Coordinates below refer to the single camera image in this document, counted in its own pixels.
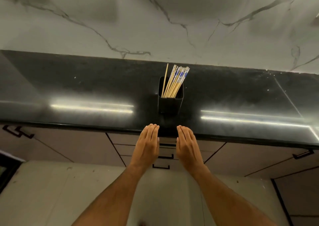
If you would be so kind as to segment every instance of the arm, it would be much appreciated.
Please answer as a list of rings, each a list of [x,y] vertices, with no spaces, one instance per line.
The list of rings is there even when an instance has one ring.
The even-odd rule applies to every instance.
[[[210,173],[203,163],[196,138],[189,128],[178,126],[177,131],[177,156],[199,184],[216,225],[276,226],[259,209]]]
[[[159,126],[153,124],[144,128],[130,165],[86,208],[72,226],[126,226],[137,184],[158,157],[158,130]]]

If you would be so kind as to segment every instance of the black utensil holder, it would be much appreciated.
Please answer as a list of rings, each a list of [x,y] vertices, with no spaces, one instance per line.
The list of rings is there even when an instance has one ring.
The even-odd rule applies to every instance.
[[[181,103],[184,99],[184,86],[181,85],[180,89],[177,92],[176,98],[164,98],[161,97],[164,77],[159,79],[159,91],[158,91],[158,112],[164,114],[178,114],[181,108]],[[165,87],[167,86],[169,78],[166,77]]]

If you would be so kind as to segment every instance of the marble wall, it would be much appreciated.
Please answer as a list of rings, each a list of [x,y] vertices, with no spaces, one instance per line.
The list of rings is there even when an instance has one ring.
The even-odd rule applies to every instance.
[[[319,74],[319,0],[0,0],[0,49]]]

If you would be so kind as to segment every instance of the floor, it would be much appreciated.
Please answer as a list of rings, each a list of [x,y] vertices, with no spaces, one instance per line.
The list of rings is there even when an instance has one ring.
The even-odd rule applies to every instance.
[[[0,194],[2,226],[71,225],[124,167],[60,162],[23,163]],[[218,176],[278,226],[289,226],[269,180]],[[150,169],[136,190],[128,226],[214,226],[196,182],[184,172]]]

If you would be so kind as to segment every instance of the left hand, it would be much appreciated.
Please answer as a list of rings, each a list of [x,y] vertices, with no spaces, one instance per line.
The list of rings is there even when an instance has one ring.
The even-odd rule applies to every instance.
[[[160,139],[157,137],[159,125],[147,125],[136,143],[130,166],[140,169],[144,173],[157,159],[160,153]]]

